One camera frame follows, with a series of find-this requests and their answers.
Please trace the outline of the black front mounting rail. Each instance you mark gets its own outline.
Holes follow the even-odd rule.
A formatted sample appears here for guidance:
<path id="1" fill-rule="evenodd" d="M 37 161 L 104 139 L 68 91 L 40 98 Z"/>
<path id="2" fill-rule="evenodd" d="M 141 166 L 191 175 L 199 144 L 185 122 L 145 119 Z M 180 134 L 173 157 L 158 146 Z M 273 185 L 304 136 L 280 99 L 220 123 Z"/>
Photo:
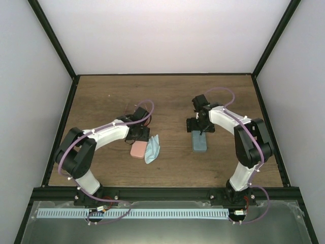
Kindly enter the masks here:
<path id="1" fill-rule="evenodd" d="M 231 202 L 224 188 L 128 188 L 103 187 L 100 197 L 110 197 L 127 202 L 138 201 L 209 201 L 216 206 L 242 206 L 244 197 Z M 100 201 L 86 196 L 76 187 L 40 187 L 32 191 L 33 201 L 73 201 L 76 206 L 98 206 Z"/>

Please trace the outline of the grey glasses case green lining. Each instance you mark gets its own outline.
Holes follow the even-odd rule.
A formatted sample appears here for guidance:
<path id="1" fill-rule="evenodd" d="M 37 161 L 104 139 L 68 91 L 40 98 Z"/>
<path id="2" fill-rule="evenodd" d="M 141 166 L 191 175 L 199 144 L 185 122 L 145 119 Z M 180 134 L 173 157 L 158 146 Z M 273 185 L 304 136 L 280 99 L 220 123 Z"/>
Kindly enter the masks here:
<path id="1" fill-rule="evenodd" d="M 206 133 L 200 131 L 191 132 L 192 150 L 195 153 L 204 153 L 207 151 Z"/>

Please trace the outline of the pink glasses case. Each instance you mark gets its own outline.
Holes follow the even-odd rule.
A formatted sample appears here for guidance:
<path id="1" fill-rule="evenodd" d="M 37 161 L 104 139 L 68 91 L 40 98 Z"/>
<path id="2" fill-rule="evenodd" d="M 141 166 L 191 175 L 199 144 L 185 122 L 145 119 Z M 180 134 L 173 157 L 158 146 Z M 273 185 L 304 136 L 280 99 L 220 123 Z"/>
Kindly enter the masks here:
<path id="1" fill-rule="evenodd" d="M 143 159 L 145 157 L 145 152 L 148 142 L 145 141 L 135 141 L 132 144 L 130 155 L 136 159 Z"/>

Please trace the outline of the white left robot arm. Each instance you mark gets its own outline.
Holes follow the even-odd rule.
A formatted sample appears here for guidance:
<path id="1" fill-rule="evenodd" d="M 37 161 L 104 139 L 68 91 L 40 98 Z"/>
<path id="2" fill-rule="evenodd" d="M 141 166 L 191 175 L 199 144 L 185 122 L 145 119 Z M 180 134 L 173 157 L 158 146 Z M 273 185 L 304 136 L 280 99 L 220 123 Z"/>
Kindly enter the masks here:
<path id="1" fill-rule="evenodd" d="M 151 113 L 138 107 L 133 114 L 122 115 L 111 123 L 91 130 L 70 129 L 54 154 L 58 171 L 66 171 L 70 178 L 86 193 L 86 200 L 99 205 L 104 199 L 100 182 L 90 167 L 97 149 L 117 140 L 147 142 L 150 129 L 146 122 Z"/>

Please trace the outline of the thin red sunglasses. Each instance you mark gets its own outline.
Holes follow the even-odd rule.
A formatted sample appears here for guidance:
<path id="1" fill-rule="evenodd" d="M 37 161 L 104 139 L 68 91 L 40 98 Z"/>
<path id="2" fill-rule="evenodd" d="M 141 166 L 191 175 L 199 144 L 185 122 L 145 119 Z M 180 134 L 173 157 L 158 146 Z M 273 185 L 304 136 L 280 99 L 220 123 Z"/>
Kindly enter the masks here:
<path id="1" fill-rule="evenodd" d="M 148 109 L 147 104 L 149 104 L 149 100 L 143 100 L 134 105 L 132 109 L 131 104 L 127 103 L 121 120 L 128 127 L 148 126 L 152 120 L 152 110 Z"/>

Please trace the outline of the light blue cloth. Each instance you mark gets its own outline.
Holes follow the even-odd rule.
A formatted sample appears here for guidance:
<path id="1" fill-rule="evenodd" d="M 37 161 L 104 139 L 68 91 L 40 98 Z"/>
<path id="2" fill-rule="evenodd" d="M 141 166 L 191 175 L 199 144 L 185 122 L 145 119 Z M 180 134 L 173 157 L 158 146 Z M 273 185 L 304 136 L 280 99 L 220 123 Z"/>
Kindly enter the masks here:
<path id="1" fill-rule="evenodd" d="M 152 136 L 147 143 L 145 157 L 144 157 L 145 163 L 150 164 L 154 160 L 156 160 L 159 155 L 159 152 L 160 152 L 159 136 L 155 135 Z"/>

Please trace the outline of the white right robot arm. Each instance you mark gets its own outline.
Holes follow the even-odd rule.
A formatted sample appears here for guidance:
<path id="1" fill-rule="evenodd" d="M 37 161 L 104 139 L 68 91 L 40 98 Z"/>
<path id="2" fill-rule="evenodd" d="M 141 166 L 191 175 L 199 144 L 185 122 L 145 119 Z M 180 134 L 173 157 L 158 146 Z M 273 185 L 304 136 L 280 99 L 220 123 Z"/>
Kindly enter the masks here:
<path id="1" fill-rule="evenodd" d="M 266 124 L 260 118 L 250 119 L 231 112 L 222 104 L 211 104 L 204 94 L 194 97 L 191 102 L 196 115 L 186 120 L 186 127 L 191 133 L 194 152 L 206 152 L 206 134 L 214 133 L 216 125 L 234 136 L 238 165 L 226 182 L 225 198 L 236 205 L 247 196 L 254 175 L 274 154 Z"/>

